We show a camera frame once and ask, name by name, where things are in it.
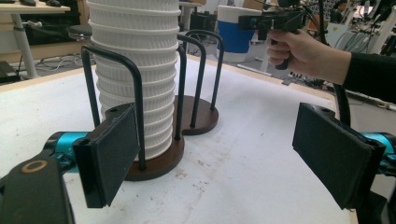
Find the stack of paper cups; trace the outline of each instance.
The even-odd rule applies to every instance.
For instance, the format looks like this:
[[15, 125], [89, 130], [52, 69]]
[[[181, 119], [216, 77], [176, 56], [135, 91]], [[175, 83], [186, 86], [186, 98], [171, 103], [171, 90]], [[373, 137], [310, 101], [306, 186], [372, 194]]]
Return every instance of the stack of paper cups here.
[[224, 62], [241, 63], [246, 59], [254, 31], [239, 30], [238, 19], [240, 16], [261, 14], [261, 11], [249, 8], [218, 6], [218, 27], [219, 35], [224, 41]]
[[[172, 143], [177, 73], [177, 0], [89, 0], [92, 43], [132, 60], [142, 75], [146, 159]], [[102, 116], [134, 102], [134, 80], [121, 64], [95, 57]]]

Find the desk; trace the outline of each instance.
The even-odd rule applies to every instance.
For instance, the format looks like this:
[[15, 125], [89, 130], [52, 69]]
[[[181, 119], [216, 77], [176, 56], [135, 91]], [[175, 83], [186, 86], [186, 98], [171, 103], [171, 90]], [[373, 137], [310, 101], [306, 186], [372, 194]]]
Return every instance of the desk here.
[[191, 2], [179, 2], [178, 4], [181, 9], [180, 21], [184, 23], [184, 28], [190, 30], [190, 15], [191, 9], [194, 8], [194, 13], [197, 13], [197, 8], [201, 7], [202, 4], [191, 3]]
[[[189, 57], [187, 95], [198, 66]], [[208, 61], [207, 101], [215, 76]], [[224, 64], [219, 123], [185, 136], [184, 156], [170, 173], [124, 182], [104, 209], [87, 209], [78, 174], [64, 175], [77, 223], [356, 223], [291, 146], [299, 103], [333, 109], [333, 96], [280, 83]], [[38, 154], [51, 134], [93, 129], [82, 70], [0, 86], [0, 111], [0, 176]]]
[[0, 14], [11, 15], [14, 30], [13, 31], [2, 31], [4, 36], [2, 39], [7, 41], [1, 41], [0, 52], [10, 52], [16, 49], [21, 51], [23, 61], [25, 63], [27, 77], [35, 78], [37, 73], [35, 71], [35, 63], [33, 61], [32, 53], [30, 51], [29, 42], [26, 37], [23, 24], [21, 22], [21, 14], [44, 14], [44, 13], [65, 13], [69, 11], [69, 7], [48, 7], [44, 2], [36, 1], [35, 7], [23, 6], [19, 1], [14, 4], [0, 4]]

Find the round wooden base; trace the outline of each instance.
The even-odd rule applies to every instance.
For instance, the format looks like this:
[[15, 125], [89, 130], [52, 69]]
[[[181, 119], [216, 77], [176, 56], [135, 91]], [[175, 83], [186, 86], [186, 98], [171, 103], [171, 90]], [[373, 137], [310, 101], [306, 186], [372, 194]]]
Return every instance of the round wooden base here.
[[[194, 97], [184, 96], [183, 101], [183, 117], [181, 121], [180, 140], [172, 139], [172, 145], [159, 157], [146, 161], [146, 170], [139, 170], [139, 163], [135, 161], [129, 169], [128, 175], [125, 177], [127, 181], [142, 181], [157, 178], [165, 175], [177, 166], [183, 157], [184, 153], [184, 135], [197, 135], [207, 133], [212, 130], [219, 119], [219, 111], [217, 109], [211, 110], [210, 103], [205, 100], [200, 100], [198, 115], [195, 128], [190, 126], [192, 107]], [[174, 114], [174, 131], [176, 126], [176, 111], [177, 111], [177, 96], [175, 100], [175, 114]]]

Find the white table leg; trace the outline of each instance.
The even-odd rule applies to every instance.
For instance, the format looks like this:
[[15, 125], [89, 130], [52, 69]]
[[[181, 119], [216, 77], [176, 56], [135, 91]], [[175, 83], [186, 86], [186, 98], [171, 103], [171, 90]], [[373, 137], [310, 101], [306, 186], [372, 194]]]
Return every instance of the white table leg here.
[[32, 52], [30, 51], [29, 42], [25, 30], [22, 25], [20, 14], [11, 14], [12, 21], [14, 22], [14, 33], [23, 56], [24, 65], [27, 71], [26, 79], [38, 77], [35, 71], [35, 62], [33, 61]]

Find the floor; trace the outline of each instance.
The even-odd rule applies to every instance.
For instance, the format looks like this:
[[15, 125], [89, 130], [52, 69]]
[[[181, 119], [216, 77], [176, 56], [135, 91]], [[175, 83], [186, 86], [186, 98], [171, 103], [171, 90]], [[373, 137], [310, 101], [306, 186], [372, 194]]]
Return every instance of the floor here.
[[[217, 60], [216, 57], [216, 44], [211, 39], [203, 40], [206, 48], [207, 59]], [[255, 58], [262, 58], [265, 50], [264, 44], [250, 45], [247, 59], [244, 66], [260, 69], [262, 62], [257, 61]], [[199, 55], [200, 52], [195, 47], [189, 47], [188, 53]], [[37, 73], [40, 76], [50, 76], [52, 74], [60, 73], [63, 71], [80, 68], [82, 66], [79, 55], [66, 55], [62, 57], [43, 59], [36, 63]], [[237, 66], [236, 63], [228, 63], [232, 66]], [[14, 68], [18, 68], [18, 64], [12, 64]], [[288, 70], [278, 71], [272, 65], [268, 65], [266, 70], [272, 77], [286, 80], [300, 85], [310, 86], [311, 88], [320, 89], [322, 91], [333, 94], [332, 88], [324, 86], [316, 86], [313, 80], [303, 77], [292, 77]], [[354, 93], [348, 95], [350, 110], [351, 110], [351, 127], [358, 132], [385, 132], [396, 135], [396, 111], [388, 110], [378, 106], [372, 98], [360, 97]], [[390, 197], [395, 186], [394, 177], [386, 177], [378, 175], [372, 186], [372, 190], [387, 198]]]

